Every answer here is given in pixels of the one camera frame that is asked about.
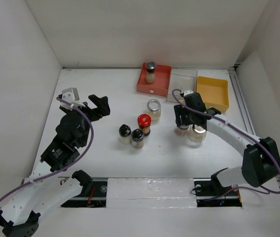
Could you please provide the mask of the black-cap white spice bottle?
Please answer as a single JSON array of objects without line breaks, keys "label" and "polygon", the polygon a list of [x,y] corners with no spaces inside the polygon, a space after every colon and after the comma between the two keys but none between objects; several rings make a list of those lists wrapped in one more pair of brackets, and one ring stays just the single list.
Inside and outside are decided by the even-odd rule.
[{"label": "black-cap white spice bottle", "polygon": [[128,145],[131,143],[131,128],[126,124],[122,124],[119,128],[119,140],[122,144]]}]

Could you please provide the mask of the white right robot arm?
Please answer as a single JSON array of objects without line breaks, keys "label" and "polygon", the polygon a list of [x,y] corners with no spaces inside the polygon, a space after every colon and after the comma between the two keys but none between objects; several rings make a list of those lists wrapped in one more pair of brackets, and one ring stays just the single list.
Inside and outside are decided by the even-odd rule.
[{"label": "white right robot arm", "polygon": [[177,127],[202,127],[242,156],[241,166],[215,172],[208,184],[195,188],[195,192],[210,190],[208,201],[239,189],[265,195],[280,194],[280,155],[274,139],[260,138],[233,125],[218,109],[206,108],[197,92],[179,90],[179,94],[184,101],[174,106]]}]

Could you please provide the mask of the open clear glass jar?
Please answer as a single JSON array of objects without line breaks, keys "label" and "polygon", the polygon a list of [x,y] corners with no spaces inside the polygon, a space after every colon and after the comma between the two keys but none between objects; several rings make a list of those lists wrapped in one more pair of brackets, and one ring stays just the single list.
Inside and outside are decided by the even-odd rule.
[{"label": "open clear glass jar", "polygon": [[158,120],[161,117],[161,104],[156,99],[151,99],[146,105],[146,114],[148,114],[152,120]]}]

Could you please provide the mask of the yellow plastic bin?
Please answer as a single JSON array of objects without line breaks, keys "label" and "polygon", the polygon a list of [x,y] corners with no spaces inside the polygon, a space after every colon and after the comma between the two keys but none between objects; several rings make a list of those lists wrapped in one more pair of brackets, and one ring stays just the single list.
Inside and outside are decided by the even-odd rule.
[{"label": "yellow plastic bin", "polygon": [[221,113],[229,109],[227,80],[198,76],[196,89],[207,109],[216,108]]}]

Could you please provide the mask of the silver-cap white spice shaker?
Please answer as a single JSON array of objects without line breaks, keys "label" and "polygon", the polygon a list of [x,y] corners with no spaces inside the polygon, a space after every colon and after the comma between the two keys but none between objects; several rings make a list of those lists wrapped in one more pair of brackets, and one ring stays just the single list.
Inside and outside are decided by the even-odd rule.
[{"label": "silver-cap white spice shaker", "polygon": [[154,83],[156,76],[155,76],[155,70],[156,70],[157,64],[154,61],[147,62],[145,64],[146,68],[146,78],[145,81],[147,83]]}]

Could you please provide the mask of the red plastic bin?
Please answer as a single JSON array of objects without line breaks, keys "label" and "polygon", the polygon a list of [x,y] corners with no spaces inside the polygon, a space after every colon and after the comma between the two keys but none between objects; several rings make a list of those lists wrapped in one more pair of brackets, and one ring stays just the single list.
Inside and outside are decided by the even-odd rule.
[{"label": "red plastic bin", "polygon": [[168,65],[157,65],[155,70],[155,82],[146,82],[146,63],[143,63],[141,73],[136,85],[136,91],[166,97],[169,90],[169,82],[172,67]]}]

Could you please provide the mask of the silver-lid clear glass jar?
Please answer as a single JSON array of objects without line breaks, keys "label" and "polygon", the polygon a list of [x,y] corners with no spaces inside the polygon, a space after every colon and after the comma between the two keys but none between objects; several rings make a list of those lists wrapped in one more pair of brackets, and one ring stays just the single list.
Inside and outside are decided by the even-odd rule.
[{"label": "silver-lid clear glass jar", "polygon": [[199,147],[206,138],[206,130],[194,124],[190,126],[187,136],[193,147]]}]

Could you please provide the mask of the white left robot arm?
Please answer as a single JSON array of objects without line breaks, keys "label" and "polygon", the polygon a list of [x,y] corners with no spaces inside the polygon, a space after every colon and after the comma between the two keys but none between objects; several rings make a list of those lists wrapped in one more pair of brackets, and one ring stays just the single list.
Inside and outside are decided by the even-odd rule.
[{"label": "white left robot arm", "polygon": [[93,179],[83,170],[55,191],[51,185],[58,175],[76,164],[89,150],[94,138],[93,121],[110,114],[108,97],[89,95],[96,106],[80,103],[70,92],[57,97],[65,113],[56,127],[56,136],[42,153],[32,174],[25,182],[0,198],[0,226],[6,237],[31,237],[42,217],[69,199],[92,192]]}]

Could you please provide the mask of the clear plastic bin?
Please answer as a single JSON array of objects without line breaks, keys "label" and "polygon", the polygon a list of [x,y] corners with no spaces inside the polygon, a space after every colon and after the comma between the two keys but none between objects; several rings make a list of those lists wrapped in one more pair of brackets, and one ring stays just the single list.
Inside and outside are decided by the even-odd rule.
[{"label": "clear plastic bin", "polygon": [[197,77],[198,71],[194,69],[172,69],[166,98],[167,102],[176,103],[176,100],[172,96],[172,91],[174,89],[196,92]]}]

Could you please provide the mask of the white-lid small brown jar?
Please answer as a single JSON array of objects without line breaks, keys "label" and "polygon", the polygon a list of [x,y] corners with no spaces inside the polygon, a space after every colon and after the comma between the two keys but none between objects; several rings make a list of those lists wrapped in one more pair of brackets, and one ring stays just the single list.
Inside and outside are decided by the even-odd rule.
[{"label": "white-lid small brown jar", "polygon": [[176,126],[174,132],[178,136],[185,136],[187,134],[188,129],[188,125]]}]

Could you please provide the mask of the red-lid dark sauce jar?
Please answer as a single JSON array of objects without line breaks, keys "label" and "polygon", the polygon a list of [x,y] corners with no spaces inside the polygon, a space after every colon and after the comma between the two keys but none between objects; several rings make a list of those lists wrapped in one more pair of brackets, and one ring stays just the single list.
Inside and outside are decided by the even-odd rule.
[{"label": "red-lid dark sauce jar", "polygon": [[137,119],[138,127],[142,130],[144,136],[148,136],[151,133],[152,119],[148,114],[141,114]]}]

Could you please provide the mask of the black-cap brown spice bottle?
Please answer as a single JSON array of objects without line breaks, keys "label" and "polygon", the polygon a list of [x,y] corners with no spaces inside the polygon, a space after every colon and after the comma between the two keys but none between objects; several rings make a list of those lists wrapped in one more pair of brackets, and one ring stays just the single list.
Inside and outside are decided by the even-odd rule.
[{"label": "black-cap brown spice bottle", "polygon": [[135,129],[131,133],[131,145],[135,149],[141,149],[144,146],[144,133],[140,129]]}]

